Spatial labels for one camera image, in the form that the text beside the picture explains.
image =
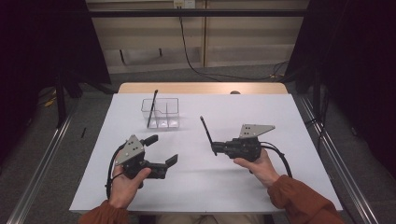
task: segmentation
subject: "white tabletop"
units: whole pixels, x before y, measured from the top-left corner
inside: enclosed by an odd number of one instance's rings
[[[213,141],[238,137],[242,124],[275,125],[259,136],[285,153],[293,177],[331,200],[337,210],[341,204],[323,164],[289,94],[158,94],[158,98],[179,100],[178,129],[147,129],[140,111],[143,99],[152,94],[115,94],[98,140],[93,149],[75,199],[73,212],[84,213],[106,199],[106,175],[114,151],[131,134],[145,139],[153,134],[159,141],[146,147],[145,159],[164,163],[175,154],[178,162],[165,179],[147,179],[128,210],[141,214],[159,213],[273,213],[266,189],[248,170],[234,164],[228,156],[216,157],[209,145],[200,116]],[[280,174],[286,169],[273,151],[270,158]]]

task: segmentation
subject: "sleeve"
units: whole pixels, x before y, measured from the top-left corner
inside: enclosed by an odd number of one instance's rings
[[[275,207],[286,210],[292,224],[344,223],[331,201],[287,175],[282,175],[268,194]]]
[[[78,221],[79,224],[127,224],[128,211],[122,208],[115,208],[108,204],[108,201],[102,202],[90,212],[84,214]]]

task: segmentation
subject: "forearm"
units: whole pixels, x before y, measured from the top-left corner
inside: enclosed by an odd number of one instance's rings
[[[332,202],[286,175],[268,189],[268,194],[275,207],[286,210],[290,223],[344,223]]]
[[[128,211],[122,208],[115,208],[111,206],[108,201],[102,202],[102,204],[90,212],[84,214],[78,221],[79,224],[127,224],[128,223]]]

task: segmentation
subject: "pen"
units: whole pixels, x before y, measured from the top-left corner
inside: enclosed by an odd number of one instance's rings
[[[149,122],[151,121],[152,110],[154,109],[155,97],[157,97],[157,92],[158,90],[155,90],[154,97],[152,98],[151,109],[149,111],[149,116],[148,116],[148,127],[149,127]]]

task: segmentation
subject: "clear plastic container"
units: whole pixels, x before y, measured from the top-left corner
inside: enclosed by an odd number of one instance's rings
[[[152,99],[143,100],[141,110],[146,126],[149,122],[150,129],[179,127],[177,98],[156,98],[150,119],[151,106]]]

